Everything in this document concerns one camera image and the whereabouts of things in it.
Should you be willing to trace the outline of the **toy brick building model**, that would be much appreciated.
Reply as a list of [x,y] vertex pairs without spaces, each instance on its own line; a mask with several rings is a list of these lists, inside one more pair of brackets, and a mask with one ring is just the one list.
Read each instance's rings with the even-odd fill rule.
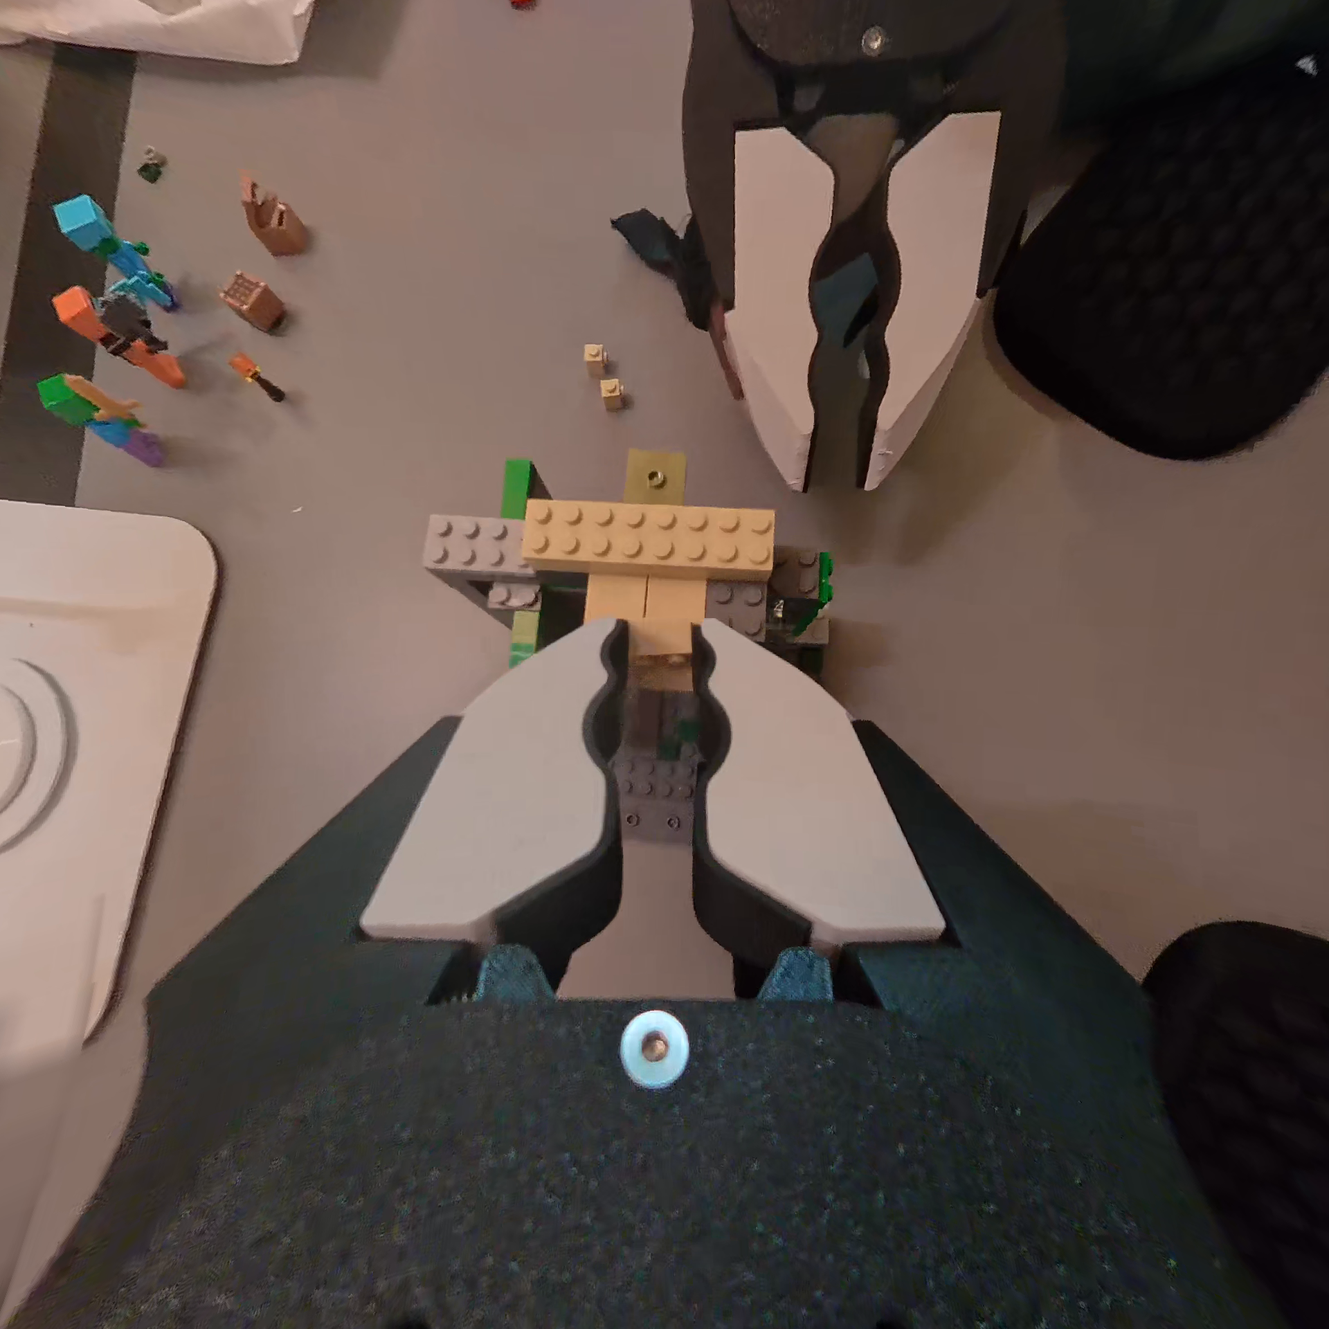
[[835,563],[775,543],[769,511],[685,505],[687,457],[630,451],[617,503],[555,500],[508,459],[497,514],[432,514],[421,563],[509,628],[509,666],[590,620],[628,623],[611,767],[627,840],[691,837],[701,706],[690,627],[715,620],[820,680]]

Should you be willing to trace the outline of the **green-headed toy brick figure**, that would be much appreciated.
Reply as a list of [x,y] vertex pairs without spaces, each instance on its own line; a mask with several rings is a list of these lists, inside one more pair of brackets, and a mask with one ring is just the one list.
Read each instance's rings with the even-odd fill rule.
[[165,453],[157,434],[139,418],[139,404],[120,400],[90,380],[57,374],[38,381],[41,405],[65,424],[82,427],[120,453],[158,468]]

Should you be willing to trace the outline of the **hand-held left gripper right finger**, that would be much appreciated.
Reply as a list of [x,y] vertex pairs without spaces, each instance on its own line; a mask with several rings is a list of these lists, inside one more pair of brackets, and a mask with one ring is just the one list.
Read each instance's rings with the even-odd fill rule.
[[845,707],[717,620],[695,652],[703,929],[720,945],[938,940],[941,908]]

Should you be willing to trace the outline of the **tall brown toy brick piece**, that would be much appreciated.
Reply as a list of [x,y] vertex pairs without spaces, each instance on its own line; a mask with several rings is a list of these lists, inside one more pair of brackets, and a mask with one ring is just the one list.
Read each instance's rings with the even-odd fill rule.
[[272,256],[305,253],[310,237],[301,217],[247,174],[241,176],[241,206],[245,225]]

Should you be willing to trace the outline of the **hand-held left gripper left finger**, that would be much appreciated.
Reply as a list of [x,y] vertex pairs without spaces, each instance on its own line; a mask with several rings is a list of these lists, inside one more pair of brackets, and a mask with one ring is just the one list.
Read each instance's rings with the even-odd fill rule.
[[359,916],[375,940],[582,943],[622,886],[627,623],[592,620],[459,718]]

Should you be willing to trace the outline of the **white moulded plastic tray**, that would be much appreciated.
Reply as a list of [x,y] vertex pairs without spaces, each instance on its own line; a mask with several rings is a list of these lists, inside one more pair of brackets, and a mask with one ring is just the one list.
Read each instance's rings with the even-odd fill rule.
[[2,503],[5,1299],[122,967],[217,581],[182,521]]

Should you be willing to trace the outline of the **orange and black toy figure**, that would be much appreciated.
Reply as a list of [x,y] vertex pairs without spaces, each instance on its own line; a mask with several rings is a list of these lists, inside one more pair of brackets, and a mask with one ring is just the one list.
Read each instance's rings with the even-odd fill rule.
[[188,386],[169,347],[152,329],[144,309],[128,294],[93,298],[85,288],[68,288],[52,299],[65,328],[101,347],[109,356],[141,369],[166,388]]

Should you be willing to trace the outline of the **brown crate toy brick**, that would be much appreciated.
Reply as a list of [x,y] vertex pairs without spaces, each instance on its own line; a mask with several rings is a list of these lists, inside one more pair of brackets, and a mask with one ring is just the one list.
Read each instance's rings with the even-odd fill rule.
[[218,296],[225,307],[263,334],[277,331],[288,317],[286,302],[272,286],[245,271],[237,271]]

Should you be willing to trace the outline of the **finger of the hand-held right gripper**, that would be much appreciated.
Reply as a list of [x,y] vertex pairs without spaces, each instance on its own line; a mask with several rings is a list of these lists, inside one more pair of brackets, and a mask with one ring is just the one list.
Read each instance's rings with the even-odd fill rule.
[[952,370],[978,313],[998,111],[946,117],[888,176],[886,223],[900,288],[886,324],[889,377],[865,489],[900,462]]
[[736,301],[725,342],[758,440],[791,491],[809,480],[818,347],[809,285],[832,220],[831,168],[782,127],[736,135]]

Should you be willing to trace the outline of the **teal-headed toy brick figure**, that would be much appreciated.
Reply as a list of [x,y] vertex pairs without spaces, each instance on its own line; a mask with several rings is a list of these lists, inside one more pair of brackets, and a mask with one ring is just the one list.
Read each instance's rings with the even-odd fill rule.
[[179,301],[166,275],[152,269],[150,247],[125,241],[111,223],[103,207],[87,193],[54,204],[60,233],[78,250],[106,261],[119,279],[108,286],[106,296],[123,294],[139,305],[157,305],[176,312]]

